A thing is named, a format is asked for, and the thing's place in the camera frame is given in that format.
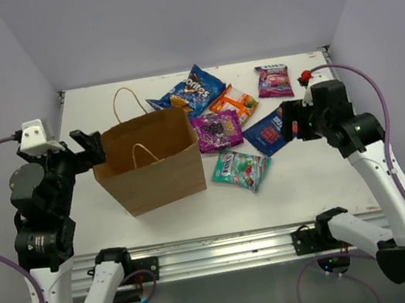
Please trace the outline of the blue Doritos chip bag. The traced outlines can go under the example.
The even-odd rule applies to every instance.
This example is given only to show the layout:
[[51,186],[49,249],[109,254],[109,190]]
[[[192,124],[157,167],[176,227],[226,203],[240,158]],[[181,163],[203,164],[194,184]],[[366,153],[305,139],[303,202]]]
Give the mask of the blue Doritos chip bag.
[[170,107],[182,108],[189,118],[200,116],[226,89],[218,77],[193,64],[189,75],[176,84],[160,99],[147,99],[146,103],[155,110]]

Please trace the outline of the red purple berry snack packet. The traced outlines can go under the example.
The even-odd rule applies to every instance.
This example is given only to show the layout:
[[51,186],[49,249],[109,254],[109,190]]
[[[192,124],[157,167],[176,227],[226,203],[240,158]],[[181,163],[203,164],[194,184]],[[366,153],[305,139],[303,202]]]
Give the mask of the red purple berry snack packet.
[[294,96],[291,80],[289,80],[288,67],[283,63],[268,66],[256,66],[255,71],[259,74],[259,97]]

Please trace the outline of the purple candy packet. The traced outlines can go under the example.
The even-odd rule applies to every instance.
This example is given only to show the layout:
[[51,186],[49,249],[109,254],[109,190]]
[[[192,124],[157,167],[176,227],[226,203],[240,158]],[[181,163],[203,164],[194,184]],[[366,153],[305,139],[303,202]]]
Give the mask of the purple candy packet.
[[190,118],[202,154],[214,153],[243,144],[243,132],[235,110],[224,110]]

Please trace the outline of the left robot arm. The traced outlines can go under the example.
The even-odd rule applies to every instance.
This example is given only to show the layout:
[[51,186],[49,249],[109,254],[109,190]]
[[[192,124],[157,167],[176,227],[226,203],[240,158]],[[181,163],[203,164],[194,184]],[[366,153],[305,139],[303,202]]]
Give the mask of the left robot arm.
[[[73,238],[70,218],[76,176],[104,164],[99,132],[70,132],[83,149],[74,153],[60,143],[40,155],[18,151],[26,163],[11,175],[11,204],[17,210],[15,250],[26,273],[32,303],[73,303]],[[120,285],[133,281],[136,270],[128,249],[107,248],[96,256],[93,283],[84,303],[113,303]]]

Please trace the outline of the dark blue snack packet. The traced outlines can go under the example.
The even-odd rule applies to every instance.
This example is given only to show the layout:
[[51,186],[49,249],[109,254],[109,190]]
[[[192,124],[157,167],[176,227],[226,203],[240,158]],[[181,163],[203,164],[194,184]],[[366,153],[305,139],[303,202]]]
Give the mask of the dark blue snack packet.
[[287,144],[281,133],[281,129],[283,128],[282,113],[282,108],[278,107],[256,124],[243,131],[245,139],[261,154],[268,157],[271,157]]

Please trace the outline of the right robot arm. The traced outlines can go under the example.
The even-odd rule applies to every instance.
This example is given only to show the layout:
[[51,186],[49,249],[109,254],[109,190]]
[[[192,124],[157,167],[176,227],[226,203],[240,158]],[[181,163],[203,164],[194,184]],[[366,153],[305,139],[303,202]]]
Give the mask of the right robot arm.
[[389,224],[384,229],[335,207],[316,217],[318,244],[358,247],[376,259],[392,282],[405,282],[405,175],[390,154],[388,134],[379,121],[370,113],[355,114],[338,80],[311,85],[305,98],[285,101],[280,110],[284,140],[326,138],[361,175]]

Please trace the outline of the brown paper bag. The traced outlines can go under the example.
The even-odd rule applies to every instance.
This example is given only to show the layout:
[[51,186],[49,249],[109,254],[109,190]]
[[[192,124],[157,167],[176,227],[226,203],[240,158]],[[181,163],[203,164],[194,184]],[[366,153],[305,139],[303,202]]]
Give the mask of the brown paper bag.
[[195,129],[180,107],[145,112],[101,135],[96,181],[132,216],[206,189]]

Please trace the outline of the orange snack packet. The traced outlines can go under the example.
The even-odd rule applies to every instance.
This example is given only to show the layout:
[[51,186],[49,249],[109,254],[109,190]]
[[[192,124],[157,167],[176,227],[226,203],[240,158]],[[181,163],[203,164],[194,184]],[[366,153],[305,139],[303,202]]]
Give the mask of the orange snack packet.
[[243,126],[253,115],[257,106],[258,101],[254,97],[228,84],[220,96],[209,105],[209,110],[214,113],[235,110],[238,120],[240,120],[240,124]]

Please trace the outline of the teal candy packet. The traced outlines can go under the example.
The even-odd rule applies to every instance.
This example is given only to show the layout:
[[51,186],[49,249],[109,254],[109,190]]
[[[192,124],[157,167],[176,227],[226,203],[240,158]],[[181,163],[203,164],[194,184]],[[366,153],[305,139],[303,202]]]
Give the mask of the teal candy packet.
[[257,193],[268,169],[271,157],[223,150],[217,156],[213,180],[228,183]]

